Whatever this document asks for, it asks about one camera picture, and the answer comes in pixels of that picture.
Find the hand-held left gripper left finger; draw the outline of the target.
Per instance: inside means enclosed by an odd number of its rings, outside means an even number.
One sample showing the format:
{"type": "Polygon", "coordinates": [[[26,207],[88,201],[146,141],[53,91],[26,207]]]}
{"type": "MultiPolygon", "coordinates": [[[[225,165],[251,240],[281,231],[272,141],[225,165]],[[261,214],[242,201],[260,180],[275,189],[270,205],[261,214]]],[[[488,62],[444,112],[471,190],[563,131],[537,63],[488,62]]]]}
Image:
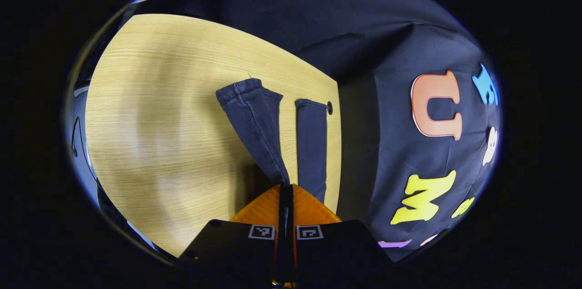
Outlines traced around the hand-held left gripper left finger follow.
{"type": "Polygon", "coordinates": [[[286,186],[277,185],[232,221],[212,219],[179,256],[196,288],[284,288],[286,186]]]}

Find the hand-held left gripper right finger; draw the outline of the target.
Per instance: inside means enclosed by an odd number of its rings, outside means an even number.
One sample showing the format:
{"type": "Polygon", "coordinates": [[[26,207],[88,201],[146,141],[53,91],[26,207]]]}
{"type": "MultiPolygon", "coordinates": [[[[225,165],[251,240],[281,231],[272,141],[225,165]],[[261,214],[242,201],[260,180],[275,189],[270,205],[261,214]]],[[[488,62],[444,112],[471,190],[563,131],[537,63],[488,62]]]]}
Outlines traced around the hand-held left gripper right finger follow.
{"type": "Polygon", "coordinates": [[[298,288],[380,288],[392,263],[366,226],[341,221],[293,184],[293,262],[298,288]]]}

